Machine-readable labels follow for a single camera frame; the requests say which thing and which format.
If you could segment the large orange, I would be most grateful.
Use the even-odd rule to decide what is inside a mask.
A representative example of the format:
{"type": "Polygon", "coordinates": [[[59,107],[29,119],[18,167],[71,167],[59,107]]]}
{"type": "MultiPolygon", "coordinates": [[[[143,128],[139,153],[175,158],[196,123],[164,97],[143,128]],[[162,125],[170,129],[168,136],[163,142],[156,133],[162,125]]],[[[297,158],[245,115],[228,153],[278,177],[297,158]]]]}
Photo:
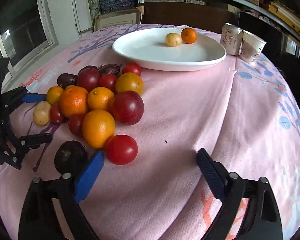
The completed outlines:
{"type": "Polygon", "coordinates": [[[82,133],[92,148],[104,148],[107,140],[115,133],[115,120],[107,111],[90,111],[83,119],[82,133]]]}
{"type": "Polygon", "coordinates": [[[63,115],[70,119],[74,114],[87,114],[89,111],[88,94],[88,91],[82,87],[67,88],[59,101],[63,115]]]}

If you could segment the dark purple mangosteen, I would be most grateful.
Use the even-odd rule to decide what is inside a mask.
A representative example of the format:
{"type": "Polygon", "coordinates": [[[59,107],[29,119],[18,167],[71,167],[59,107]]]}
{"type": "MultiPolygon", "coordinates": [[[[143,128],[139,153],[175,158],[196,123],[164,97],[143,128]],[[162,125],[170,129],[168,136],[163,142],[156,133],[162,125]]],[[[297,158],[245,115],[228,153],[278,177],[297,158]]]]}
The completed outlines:
{"type": "Polygon", "coordinates": [[[54,165],[60,174],[70,173],[73,176],[82,172],[88,163],[88,154],[84,146],[75,140],[66,141],[57,150],[54,165]]]}

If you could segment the yellow orange fruit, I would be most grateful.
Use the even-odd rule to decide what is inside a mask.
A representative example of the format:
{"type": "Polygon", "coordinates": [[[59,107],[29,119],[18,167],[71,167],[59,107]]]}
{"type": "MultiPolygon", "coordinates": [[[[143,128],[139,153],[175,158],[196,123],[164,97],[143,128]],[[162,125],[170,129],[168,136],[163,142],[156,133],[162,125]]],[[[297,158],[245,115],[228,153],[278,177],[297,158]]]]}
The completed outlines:
{"type": "Polygon", "coordinates": [[[91,110],[107,111],[115,94],[106,87],[96,87],[88,94],[88,106],[91,110]]]}

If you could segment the red cherry tomato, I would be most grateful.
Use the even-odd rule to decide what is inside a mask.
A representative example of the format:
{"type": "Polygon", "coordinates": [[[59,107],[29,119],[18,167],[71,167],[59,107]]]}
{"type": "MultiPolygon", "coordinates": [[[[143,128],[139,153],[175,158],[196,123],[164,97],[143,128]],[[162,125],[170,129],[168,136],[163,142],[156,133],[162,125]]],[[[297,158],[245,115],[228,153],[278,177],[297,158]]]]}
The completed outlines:
{"type": "Polygon", "coordinates": [[[131,163],[138,155],[137,142],[125,134],[113,136],[107,143],[105,153],[108,160],[115,165],[131,163]]]}

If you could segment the dark red plum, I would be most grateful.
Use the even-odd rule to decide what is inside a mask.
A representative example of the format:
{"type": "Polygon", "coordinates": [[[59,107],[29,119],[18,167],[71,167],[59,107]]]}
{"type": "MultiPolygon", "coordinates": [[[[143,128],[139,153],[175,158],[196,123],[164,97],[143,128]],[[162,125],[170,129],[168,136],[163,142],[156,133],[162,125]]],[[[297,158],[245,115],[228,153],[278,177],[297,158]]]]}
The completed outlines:
{"type": "Polygon", "coordinates": [[[144,113],[144,103],[135,91],[116,94],[111,100],[109,111],[115,121],[132,126],[137,124],[144,113]]]}

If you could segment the yellow tomato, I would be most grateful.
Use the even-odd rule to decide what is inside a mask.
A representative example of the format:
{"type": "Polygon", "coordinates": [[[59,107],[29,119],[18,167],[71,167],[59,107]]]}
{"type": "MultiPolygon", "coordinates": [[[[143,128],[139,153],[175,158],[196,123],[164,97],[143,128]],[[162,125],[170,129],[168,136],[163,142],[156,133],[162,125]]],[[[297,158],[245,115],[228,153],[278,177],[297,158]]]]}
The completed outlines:
{"type": "Polygon", "coordinates": [[[117,93],[135,91],[141,95],[144,89],[143,80],[138,75],[128,72],[117,79],[115,89],[117,93]]]}

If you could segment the pale yellow round fruit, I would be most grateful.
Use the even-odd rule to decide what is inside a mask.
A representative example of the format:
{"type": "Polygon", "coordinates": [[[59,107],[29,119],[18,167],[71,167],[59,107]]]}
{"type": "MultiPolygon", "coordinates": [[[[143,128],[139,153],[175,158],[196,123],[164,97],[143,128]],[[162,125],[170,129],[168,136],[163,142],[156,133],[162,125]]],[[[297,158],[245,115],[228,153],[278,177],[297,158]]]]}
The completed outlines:
{"type": "Polygon", "coordinates": [[[169,47],[177,47],[182,44],[183,40],[177,33],[169,33],[166,35],[165,43],[169,47]]]}

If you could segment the small tangerine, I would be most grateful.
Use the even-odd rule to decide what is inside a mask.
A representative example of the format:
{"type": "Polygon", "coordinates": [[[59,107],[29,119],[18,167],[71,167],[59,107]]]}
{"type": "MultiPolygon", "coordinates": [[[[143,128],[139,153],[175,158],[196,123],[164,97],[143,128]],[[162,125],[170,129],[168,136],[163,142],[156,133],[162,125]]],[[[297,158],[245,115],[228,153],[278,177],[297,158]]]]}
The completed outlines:
{"type": "Polygon", "coordinates": [[[192,28],[185,28],[181,31],[181,39],[186,44],[193,44],[197,37],[197,32],[192,28]]]}

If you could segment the white plate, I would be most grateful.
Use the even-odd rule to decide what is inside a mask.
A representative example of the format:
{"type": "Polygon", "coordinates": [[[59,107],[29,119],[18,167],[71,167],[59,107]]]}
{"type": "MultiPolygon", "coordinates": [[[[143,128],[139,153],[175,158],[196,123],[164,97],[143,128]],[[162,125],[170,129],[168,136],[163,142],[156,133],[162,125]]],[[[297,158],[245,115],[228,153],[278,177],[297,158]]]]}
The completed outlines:
{"type": "Polygon", "coordinates": [[[168,72],[191,72],[210,68],[226,58],[226,49],[213,38],[198,33],[193,44],[169,47],[165,40],[178,28],[150,28],[133,31],[119,37],[113,51],[143,68],[168,72]]]}

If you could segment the framed picture board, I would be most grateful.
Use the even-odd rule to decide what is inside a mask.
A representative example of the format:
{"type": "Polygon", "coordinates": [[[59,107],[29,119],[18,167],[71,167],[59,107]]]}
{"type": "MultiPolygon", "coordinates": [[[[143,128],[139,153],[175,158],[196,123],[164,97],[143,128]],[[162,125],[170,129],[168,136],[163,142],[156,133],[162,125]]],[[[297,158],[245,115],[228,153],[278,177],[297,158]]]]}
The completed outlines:
{"type": "Polygon", "coordinates": [[[144,6],[95,16],[94,31],[116,25],[141,24],[144,6]]]}

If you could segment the white paper cup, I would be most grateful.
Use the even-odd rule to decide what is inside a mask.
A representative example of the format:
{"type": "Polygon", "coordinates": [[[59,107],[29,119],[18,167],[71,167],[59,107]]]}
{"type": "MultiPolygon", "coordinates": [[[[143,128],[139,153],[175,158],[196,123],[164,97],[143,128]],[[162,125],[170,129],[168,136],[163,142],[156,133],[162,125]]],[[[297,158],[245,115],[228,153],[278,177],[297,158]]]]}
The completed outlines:
{"type": "Polygon", "coordinates": [[[259,57],[266,44],[262,38],[244,30],[240,58],[246,63],[252,63],[254,59],[259,57]]]}

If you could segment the pink drink can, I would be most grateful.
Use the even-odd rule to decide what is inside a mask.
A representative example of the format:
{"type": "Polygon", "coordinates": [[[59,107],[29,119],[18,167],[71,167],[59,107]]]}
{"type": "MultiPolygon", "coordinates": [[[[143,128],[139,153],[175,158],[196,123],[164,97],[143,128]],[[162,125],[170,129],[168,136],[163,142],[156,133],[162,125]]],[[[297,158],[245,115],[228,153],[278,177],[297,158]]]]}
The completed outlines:
{"type": "Polygon", "coordinates": [[[225,23],[222,27],[220,44],[227,54],[237,56],[243,40],[243,30],[233,24],[225,23]]]}

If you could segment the dark wooden cabinet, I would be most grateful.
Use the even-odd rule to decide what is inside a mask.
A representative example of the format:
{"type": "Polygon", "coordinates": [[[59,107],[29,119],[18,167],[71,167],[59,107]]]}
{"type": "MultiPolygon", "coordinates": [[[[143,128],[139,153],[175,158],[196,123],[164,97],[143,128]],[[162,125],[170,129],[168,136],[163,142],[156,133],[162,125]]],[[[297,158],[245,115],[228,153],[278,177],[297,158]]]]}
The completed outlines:
{"type": "Polygon", "coordinates": [[[226,9],[180,2],[142,3],[144,24],[186,25],[220,34],[225,23],[238,25],[239,16],[226,9]]]}

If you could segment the window with white frame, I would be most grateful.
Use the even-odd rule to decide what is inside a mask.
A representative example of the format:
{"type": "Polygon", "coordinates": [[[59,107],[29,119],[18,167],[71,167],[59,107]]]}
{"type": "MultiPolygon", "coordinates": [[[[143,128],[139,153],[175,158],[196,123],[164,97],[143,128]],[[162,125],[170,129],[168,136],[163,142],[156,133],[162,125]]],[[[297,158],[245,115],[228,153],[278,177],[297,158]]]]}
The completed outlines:
{"type": "Polygon", "coordinates": [[[47,0],[7,0],[0,10],[0,52],[16,76],[58,45],[47,0]]]}

